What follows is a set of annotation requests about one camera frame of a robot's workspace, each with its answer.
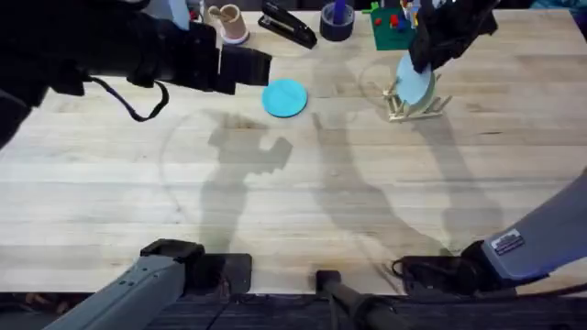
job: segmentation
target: black stapler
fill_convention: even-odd
[[[306,48],[311,49],[316,45],[314,31],[287,10],[271,1],[264,1],[261,11],[263,16],[259,18],[260,26]]]

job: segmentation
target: label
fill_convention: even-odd
[[[498,256],[502,256],[524,245],[524,238],[516,229],[512,229],[492,241],[492,248]]]

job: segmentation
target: cup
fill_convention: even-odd
[[[208,8],[208,14],[220,21],[222,25],[220,36],[224,43],[238,45],[245,42],[249,37],[245,20],[236,5],[223,5],[220,9],[213,5]]]

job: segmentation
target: blue plate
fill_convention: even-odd
[[[280,79],[265,87],[261,100],[265,111],[272,116],[287,118],[304,110],[308,94],[299,82]]]
[[[409,105],[415,105],[426,94],[431,75],[430,64],[424,68],[422,73],[416,72],[414,70],[414,64],[412,64],[412,58],[410,58],[410,53],[406,52],[395,72],[395,77],[398,79],[397,85],[395,86],[397,95]]]

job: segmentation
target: green toy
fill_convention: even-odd
[[[376,8],[371,11],[371,28],[375,37],[377,50],[407,50],[415,36],[415,30],[407,27],[400,32],[398,28],[390,27],[390,17],[397,15],[404,18],[404,11],[401,7]],[[380,18],[382,23],[375,26],[375,19]]]
[[[363,9],[361,10],[361,13],[363,14],[370,14],[373,12],[373,10],[379,8],[379,3],[378,2],[372,2],[371,3],[371,9]]]

